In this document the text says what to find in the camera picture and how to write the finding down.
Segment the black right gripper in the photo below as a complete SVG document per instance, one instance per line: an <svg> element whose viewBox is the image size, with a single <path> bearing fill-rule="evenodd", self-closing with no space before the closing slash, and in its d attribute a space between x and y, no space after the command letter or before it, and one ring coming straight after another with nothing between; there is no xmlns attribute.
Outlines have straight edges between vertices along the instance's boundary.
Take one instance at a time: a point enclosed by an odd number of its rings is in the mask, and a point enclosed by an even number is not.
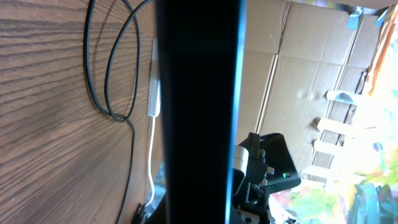
<svg viewBox="0 0 398 224"><path fill-rule="evenodd" d="M268 168L263 149L257 158L249 158L249 153L246 152L244 160L238 161L238 168L234 170L233 210L241 223L274 222L266 190Z"/></svg>

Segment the blue-screen Galaxy smartphone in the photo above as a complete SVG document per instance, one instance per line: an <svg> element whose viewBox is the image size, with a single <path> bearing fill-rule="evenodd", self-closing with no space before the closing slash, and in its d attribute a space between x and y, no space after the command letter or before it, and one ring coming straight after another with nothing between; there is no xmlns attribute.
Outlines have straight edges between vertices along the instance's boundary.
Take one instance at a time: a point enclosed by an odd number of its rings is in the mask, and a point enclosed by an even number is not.
<svg viewBox="0 0 398 224"><path fill-rule="evenodd" d="M246 2L157 1L167 223L228 223Z"/></svg>

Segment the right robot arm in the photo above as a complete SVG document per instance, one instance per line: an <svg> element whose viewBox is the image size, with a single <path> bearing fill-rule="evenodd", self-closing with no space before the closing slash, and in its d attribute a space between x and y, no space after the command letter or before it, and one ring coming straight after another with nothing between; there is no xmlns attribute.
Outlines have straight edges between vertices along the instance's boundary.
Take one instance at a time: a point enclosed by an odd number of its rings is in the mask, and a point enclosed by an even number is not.
<svg viewBox="0 0 398 224"><path fill-rule="evenodd" d="M235 148L230 222L275 223L270 195L300 184L284 135L249 133Z"/></svg>

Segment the white power strip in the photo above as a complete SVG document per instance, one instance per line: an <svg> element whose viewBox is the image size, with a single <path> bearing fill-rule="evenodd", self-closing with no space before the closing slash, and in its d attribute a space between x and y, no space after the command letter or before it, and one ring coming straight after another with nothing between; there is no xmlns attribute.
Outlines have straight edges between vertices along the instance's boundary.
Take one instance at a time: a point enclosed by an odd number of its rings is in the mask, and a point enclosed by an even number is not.
<svg viewBox="0 0 398 224"><path fill-rule="evenodd" d="M159 51L157 38L154 37L152 43L152 58L150 64L150 83L149 98L147 105L147 115L158 117L160 114L160 72L159 72Z"/></svg>

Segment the cardboard wall panel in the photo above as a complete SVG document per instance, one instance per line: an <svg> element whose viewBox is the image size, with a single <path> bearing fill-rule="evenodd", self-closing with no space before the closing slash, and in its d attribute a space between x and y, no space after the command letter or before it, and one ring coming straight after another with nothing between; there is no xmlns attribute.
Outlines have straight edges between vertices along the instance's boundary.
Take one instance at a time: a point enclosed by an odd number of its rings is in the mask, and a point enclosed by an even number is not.
<svg viewBox="0 0 398 224"><path fill-rule="evenodd" d="M317 125L351 121L355 106L331 96L361 92L384 19L360 7L249 1L237 142L282 133L302 177L343 180L343 133Z"/></svg>

